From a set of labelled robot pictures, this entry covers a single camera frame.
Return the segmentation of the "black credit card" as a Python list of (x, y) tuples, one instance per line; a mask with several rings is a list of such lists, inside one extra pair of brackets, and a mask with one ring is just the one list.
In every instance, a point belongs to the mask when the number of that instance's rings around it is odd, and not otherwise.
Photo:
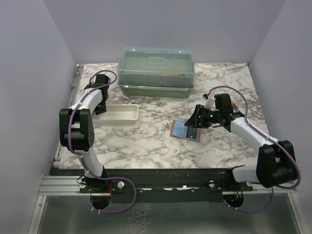
[(187, 128), (187, 133), (186, 133), (186, 138), (191, 139), (191, 140), (197, 140), (198, 138), (198, 128), (195, 127), (188, 127)]

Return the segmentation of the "brown leather card holder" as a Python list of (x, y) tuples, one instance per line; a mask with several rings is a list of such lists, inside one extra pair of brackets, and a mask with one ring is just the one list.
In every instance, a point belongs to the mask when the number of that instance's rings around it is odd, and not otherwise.
[(201, 129), (198, 130), (198, 138), (197, 140), (191, 140), (186, 138), (187, 133), (187, 127), (184, 126), (184, 121), (180, 120), (173, 120), (171, 130), (170, 130), (170, 137), (187, 140), (187, 141), (193, 141), (193, 142), (200, 142), (200, 136), (201, 136)]

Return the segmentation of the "white rectangular tray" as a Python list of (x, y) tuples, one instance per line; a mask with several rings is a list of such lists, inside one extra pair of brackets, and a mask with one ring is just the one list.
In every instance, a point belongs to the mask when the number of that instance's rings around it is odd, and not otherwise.
[(129, 125), (135, 124), (137, 120), (137, 104), (107, 105), (105, 113), (92, 115), (92, 121), (95, 125)]

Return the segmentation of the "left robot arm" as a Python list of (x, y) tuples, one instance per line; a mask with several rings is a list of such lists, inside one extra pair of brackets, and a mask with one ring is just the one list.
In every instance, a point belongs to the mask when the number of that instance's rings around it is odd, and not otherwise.
[(95, 82), (90, 82), (84, 88), (82, 97), (70, 108), (59, 112), (60, 143), (77, 156), (85, 177), (93, 178), (91, 186), (98, 193), (107, 189), (108, 180), (104, 175), (104, 166), (93, 149), (95, 132), (92, 114), (106, 112), (110, 81), (105, 74), (96, 75)]

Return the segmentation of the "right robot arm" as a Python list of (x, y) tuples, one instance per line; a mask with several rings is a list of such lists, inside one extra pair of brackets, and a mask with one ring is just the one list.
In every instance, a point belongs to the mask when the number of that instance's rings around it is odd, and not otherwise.
[(294, 165), (293, 145), (289, 141), (279, 141), (248, 124), (243, 113), (234, 111), (229, 94), (206, 96), (206, 99), (206, 105), (196, 105), (185, 127), (223, 127), (244, 140), (257, 153), (256, 165), (238, 166), (227, 172), (224, 185), (228, 190), (235, 191), (244, 182), (270, 188), (299, 178)]

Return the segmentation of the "red blue screwdriver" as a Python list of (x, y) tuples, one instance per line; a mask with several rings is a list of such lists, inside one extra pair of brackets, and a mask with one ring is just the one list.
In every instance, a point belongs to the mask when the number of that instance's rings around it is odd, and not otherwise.
[(234, 111), (235, 113), (240, 112), (239, 108), (236, 106), (235, 103), (233, 103), (233, 111)]

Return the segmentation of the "green clear-lid storage box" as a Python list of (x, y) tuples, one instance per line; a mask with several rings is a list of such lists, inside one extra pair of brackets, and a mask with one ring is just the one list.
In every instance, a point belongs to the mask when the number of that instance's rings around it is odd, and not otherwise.
[(132, 48), (123, 52), (117, 76), (124, 95), (188, 98), (195, 65), (186, 50)]

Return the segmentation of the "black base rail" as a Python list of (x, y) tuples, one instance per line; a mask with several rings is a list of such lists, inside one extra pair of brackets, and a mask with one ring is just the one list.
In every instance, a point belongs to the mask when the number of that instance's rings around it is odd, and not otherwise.
[(51, 168), (50, 176), (75, 179), (78, 195), (87, 195), (96, 206), (113, 203), (223, 202), (234, 207), (248, 195), (268, 194), (271, 189), (236, 182), (232, 169), (106, 169), (106, 180), (88, 178), (82, 169)]

